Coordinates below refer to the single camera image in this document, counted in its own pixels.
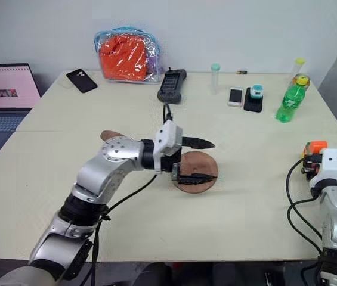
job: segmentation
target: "clear plastic bag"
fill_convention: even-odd
[[[106,79],[146,84],[161,80],[160,49],[151,34],[122,27],[97,33],[94,44]]]

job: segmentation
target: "plastic tube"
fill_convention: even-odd
[[[304,58],[296,58],[295,59],[293,70],[292,70],[292,73],[290,74],[290,78],[289,78],[289,83],[291,85],[293,84],[293,79],[299,73],[301,67],[303,66],[303,64],[305,62],[306,62],[306,60]]]
[[[217,90],[218,90],[218,73],[220,71],[220,64],[212,64],[211,65],[211,70],[212,70],[212,93],[214,95],[217,94]]]

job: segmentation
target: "black smartphone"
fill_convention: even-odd
[[[98,87],[97,84],[81,69],[72,71],[71,73],[66,74],[66,76],[83,94]]]

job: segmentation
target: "black cable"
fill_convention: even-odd
[[[95,229],[94,245],[92,246],[92,260],[91,260],[91,286],[95,286],[95,272],[99,253],[99,230],[101,228],[102,220],[98,222]]]
[[[319,275],[319,272],[321,271],[321,267],[322,267],[322,262],[318,261],[318,265],[314,271],[314,276],[313,276],[314,284],[316,285],[320,285],[318,275]]]
[[[320,263],[317,261],[317,262],[315,262],[314,264],[309,265],[309,266],[306,266],[306,267],[303,267],[303,268],[301,269],[301,279],[302,279],[302,282],[304,283],[305,286],[308,286],[307,281],[306,281],[306,278],[305,278],[305,271],[317,267],[317,269],[316,269],[317,271],[316,271],[316,272],[318,273],[318,272],[319,272],[319,267],[318,267],[319,264],[320,264]],[[316,283],[315,274],[314,274],[314,283],[315,283],[316,285],[318,285],[318,284]]]
[[[290,206],[287,209],[287,220],[289,221],[290,226],[301,236],[303,237],[303,239],[305,239],[308,243],[310,243],[312,246],[315,247],[315,249],[318,251],[318,254],[321,254],[321,249],[318,247],[318,245],[312,241],[310,238],[308,238],[306,235],[304,235],[292,222],[292,219],[290,217],[290,213],[292,211],[292,208],[294,208],[295,205],[297,204],[301,204],[301,203],[306,203],[308,201],[315,201],[317,198],[310,198],[307,200],[302,200],[302,201],[297,201],[295,204],[293,204],[292,206]]]
[[[163,105],[163,124],[166,123],[166,104]]]
[[[287,195],[287,199],[289,200],[289,202],[290,202],[290,207],[291,208],[293,208],[294,209],[294,211],[296,212],[296,214],[302,219],[302,221],[304,222],[304,223],[306,223],[306,225],[309,227],[309,228],[311,228],[311,230],[313,230],[317,235],[318,235],[318,237],[320,238],[320,239],[322,239],[322,234],[321,233],[319,233],[319,231],[318,230],[316,230],[316,228],[315,227],[313,227],[313,225],[312,224],[310,224],[304,217],[303,217],[303,215],[298,211],[298,209],[294,206],[294,202],[293,202],[293,200],[292,200],[292,197],[290,196],[290,191],[289,191],[289,181],[290,181],[290,176],[291,176],[291,174],[292,174],[292,172],[293,172],[293,170],[300,164],[300,163],[302,163],[304,161],[304,159],[302,158],[302,159],[299,159],[291,168],[290,168],[290,170],[289,170],[289,173],[287,173],[287,177],[286,177],[286,195]]]
[[[147,188],[155,179],[156,179],[157,175],[154,175],[144,186],[142,186],[140,189],[138,189],[137,191],[129,194],[128,196],[124,197],[123,199],[121,199],[120,201],[118,201],[117,203],[115,203],[114,205],[112,205],[105,213],[105,215],[108,215],[113,209],[115,209],[118,205],[122,204],[124,201],[128,200],[129,198],[133,197],[134,195],[138,194],[139,192],[141,192],[142,190],[144,190],[145,188]]]
[[[169,107],[169,104],[167,102],[164,102],[164,105],[163,105],[163,124],[168,119],[172,120],[171,108]]]
[[[133,197],[134,195],[140,193],[142,190],[147,188],[155,179],[157,175],[154,175],[144,186],[142,186],[140,189],[136,190],[135,192],[132,192],[131,194],[127,195],[123,199],[119,200],[117,203],[112,205],[107,211],[103,214],[102,219],[104,220],[110,220],[108,217],[108,214],[115,209],[117,206],[122,204],[124,201],[128,200],[129,198]],[[92,260],[91,260],[91,267],[89,271],[87,272],[86,276],[82,280],[81,284],[79,286],[84,286],[89,277],[91,276],[91,286],[95,285],[95,266],[97,264],[97,259],[98,259],[98,252],[99,252],[99,230],[101,228],[102,224],[102,219],[99,221],[96,229],[95,229],[95,235],[94,235],[94,243],[92,246]]]

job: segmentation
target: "white table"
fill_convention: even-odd
[[[62,74],[0,151],[0,258],[26,259],[68,196],[79,168],[101,146],[102,130],[153,138],[162,124],[159,85],[111,84],[92,72],[98,88],[81,94]],[[287,260],[316,253],[287,224],[286,173],[307,141],[337,147],[337,120],[312,84],[294,120],[274,113],[287,87],[284,74],[188,74],[184,100],[172,105],[187,136],[208,139],[219,178],[190,195],[168,174],[112,213],[104,223],[99,261]],[[228,88],[264,86],[262,113],[229,107]],[[127,176],[110,204],[144,185],[151,171]],[[297,172],[294,199],[309,197]],[[317,223],[317,203],[300,207]]]
[[[326,139],[330,147],[337,147],[337,134],[227,130],[208,138],[217,146],[207,151],[219,167],[214,187],[191,195],[176,189],[168,174],[158,177],[103,224],[99,261],[316,257],[286,221],[285,177],[307,141]],[[10,138],[0,151],[0,258],[29,257],[68,196],[80,166],[100,146],[98,132],[16,132]],[[129,174],[110,205],[151,176],[151,171]],[[290,191],[294,200],[310,197],[299,169]],[[299,209],[320,225],[316,202]],[[311,235],[306,227],[301,229]]]
[[[156,94],[160,85],[106,82],[99,71],[91,72],[98,88],[80,93],[62,73],[37,106],[22,121],[18,131],[102,131],[103,129],[156,131],[162,123],[162,103]],[[234,125],[241,130],[262,132],[337,133],[337,120],[316,87],[311,84],[304,102],[290,123],[274,119],[288,85],[287,74],[220,74],[219,92],[211,93],[211,75],[189,73],[183,84],[183,103],[172,105],[174,120],[183,128],[188,121]],[[264,103],[261,113],[227,105],[229,87],[244,88],[261,83]]]

